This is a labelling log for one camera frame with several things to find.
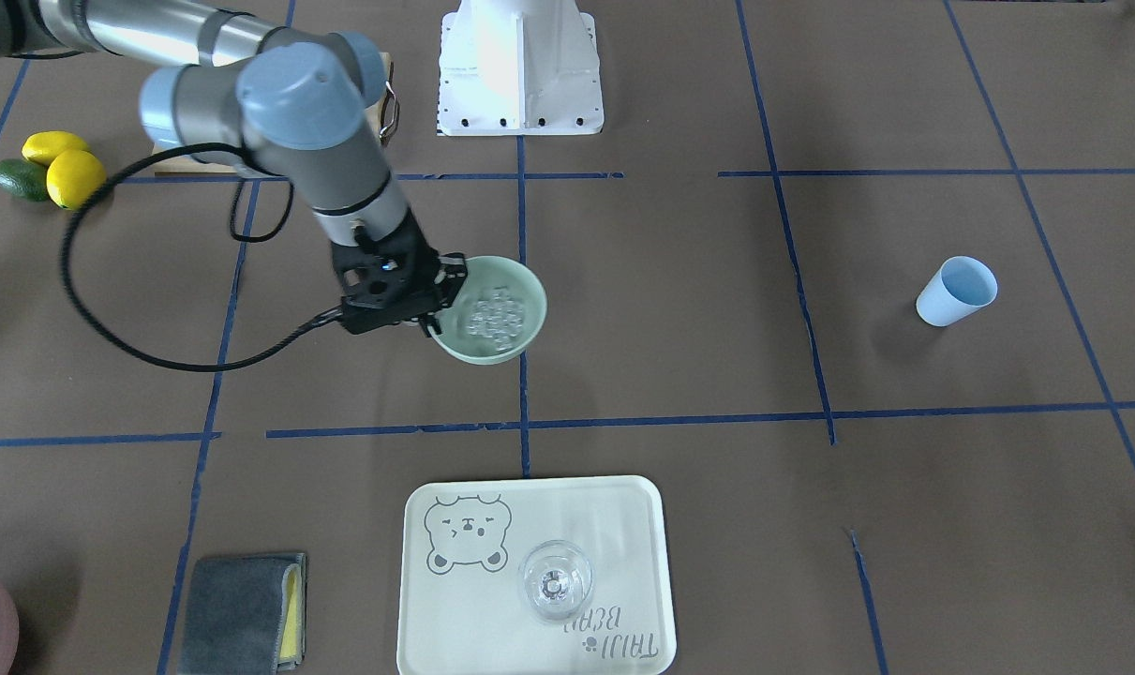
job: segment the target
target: clear glass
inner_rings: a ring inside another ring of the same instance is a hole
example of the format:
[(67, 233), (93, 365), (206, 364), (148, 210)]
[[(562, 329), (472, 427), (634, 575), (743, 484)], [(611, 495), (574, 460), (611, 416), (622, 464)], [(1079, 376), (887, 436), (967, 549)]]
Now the clear glass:
[(521, 590), (541, 618), (569, 619), (592, 594), (592, 564), (575, 543), (544, 542), (521, 563)]

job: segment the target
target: cartoon bear face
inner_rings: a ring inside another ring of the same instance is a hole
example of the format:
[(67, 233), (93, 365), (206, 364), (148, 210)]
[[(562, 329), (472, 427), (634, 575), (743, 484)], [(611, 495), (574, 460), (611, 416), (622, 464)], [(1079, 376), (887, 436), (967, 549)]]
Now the cartoon bear face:
[(426, 563), (434, 574), (446, 574), (456, 564), (480, 564), (488, 572), (498, 572), (508, 562), (504, 550), (504, 533), (513, 514), (508, 505), (496, 499), (486, 503), (480, 497), (455, 497), (451, 504), (442, 497), (426, 512), (426, 530), (434, 548)]

